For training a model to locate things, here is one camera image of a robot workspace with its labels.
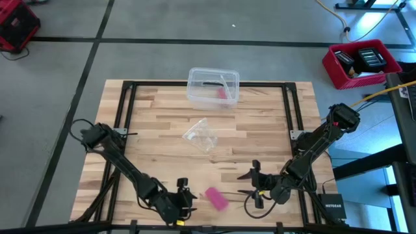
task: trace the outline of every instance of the clear plastic container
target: clear plastic container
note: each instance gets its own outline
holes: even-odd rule
[[[233,70],[193,68],[187,96],[196,109],[230,109],[239,101],[240,75]]]

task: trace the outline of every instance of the butcher block tabletop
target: butcher block tabletop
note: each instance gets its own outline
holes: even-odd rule
[[[122,80],[107,80],[105,83],[96,122],[114,125],[120,98]],[[312,83],[296,82],[302,119],[306,130],[320,125]],[[124,109],[127,109],[129,92]],[[289,102],[294,128],[297,129],[293,99]],[[120,126],[123,126],[125,113]],[[182,138],[194,124],[207,118],[209,126],[218,137],[216,148],[208,154],[192,146]],[[188,178],[190,191],[198,197],[194,200],[192,212],[186,226],[276,226],[282,222],[285,227],[301,227],[302,216],[298,192],[292,191],[290,200],[275,206],[265,218],[253,219],[243,207],[245,194],[238,190],[254,190],[251,181],[237,180],[249,171],[252,160],[261,162],[261,172],[278,174],[286,161],[292,158],[289,133],[283,105],[281,88],[240,87],[238,105],[231,110],[195,110],[187,100],[185,86],[139,86],[136,91],[130,133],[127,138],[125,156],[141,171],[156,177],[171,192],[176,192],[176,180]],[[71,220],[80,217],[99,192],[105,160],[89,153],[73,205]],[[324,154],[313,163],[318,192],[322,183],[333,178],[332,165]],[[205,197],[209,187],[217,188],[229,205],[225,211],[217,211]],[[326,192],[336,193],[334,180],[325,183]],[[118,187],[113,224],[130,224],[138,220],[140,225],[165,225],[153,211],[137,205],[135,191],[130,181],[122,175]],[[313,210],[309,196],[306,196],[309,221],[313,222]],[[104,204],[103,215],[107,216],[109,196]],[[272,201],[265,200],[264,209],[254,208],[252,199],[248,210],[255,216],[265,213]]]

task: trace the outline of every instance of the red equipment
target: red equipment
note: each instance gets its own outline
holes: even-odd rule
[[[0,0],[0,51],[20,53],[40,28],[40,20],[22,0]]]

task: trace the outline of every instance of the red crate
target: red crate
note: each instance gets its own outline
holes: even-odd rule
[[[343,67],[339,64],[339,61],[335,56],[335,52],[342,51],[354,58],[359,49],[369,47],[376,48],[387,62],[387,65],[383,69],[384,74],[369,75],[361,78],[349,78],[349,76],[347,76],[343,70]],[[402,68],[397,64],[396,60],[393,58],[393,56],[391,56],[390,52],[380,40],[368,40],[364,42],[354,42],[333,46],[331,45],[330,50],[322,59],[322,63],[336,89],[355,88],[380,84],[385,81],[385,76],[388,73],[397,73],[402,71]]]

